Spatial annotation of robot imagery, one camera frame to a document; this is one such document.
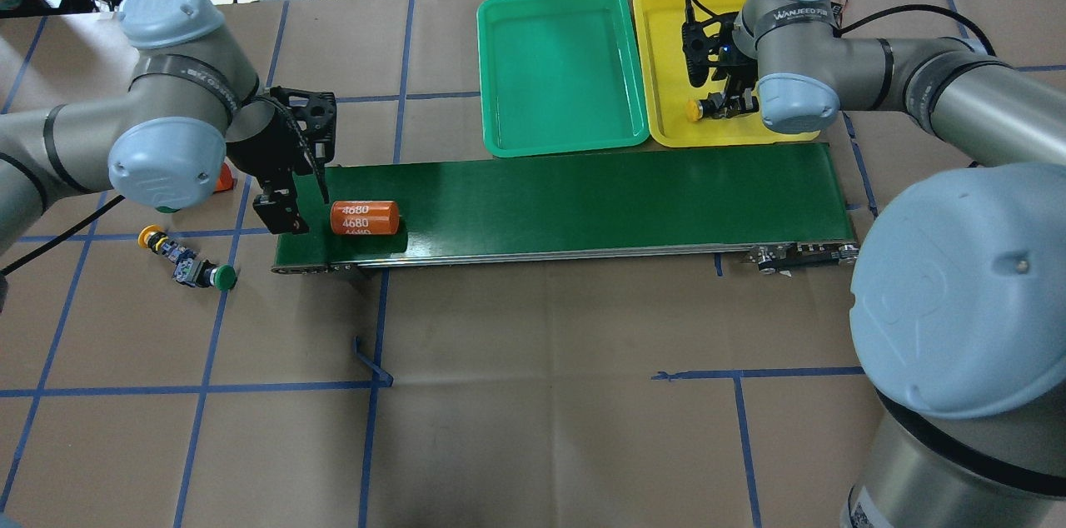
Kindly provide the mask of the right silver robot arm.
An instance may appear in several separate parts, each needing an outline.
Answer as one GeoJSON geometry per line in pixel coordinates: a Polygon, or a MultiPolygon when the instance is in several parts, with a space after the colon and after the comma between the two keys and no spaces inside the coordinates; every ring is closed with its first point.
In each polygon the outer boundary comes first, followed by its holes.
{"type": "Polygon", "coordinates": [[[1064,93],[978,29],[850,38],[833,0],[685,0],[691,122],[798,137],[899,113],[969,161],[899,191],[850,281],[884,410],[842,527],[1041,527],[1064,505],[1064,93]]]}

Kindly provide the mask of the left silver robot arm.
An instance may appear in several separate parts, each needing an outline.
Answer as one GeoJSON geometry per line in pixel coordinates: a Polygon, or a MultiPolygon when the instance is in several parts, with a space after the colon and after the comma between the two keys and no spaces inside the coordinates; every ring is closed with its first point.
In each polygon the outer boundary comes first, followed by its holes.
{"type": "Polygon", "coordinates": [[[117,20],[138,49],[126,92],[2,116],[2,247],[68,197],[201,205],[225,161],[262,188],[252,208],[270,233],[308,233],[296,176],[330,201],[334,94],[262,87],[211,0],[123,0],[117,20]]]}

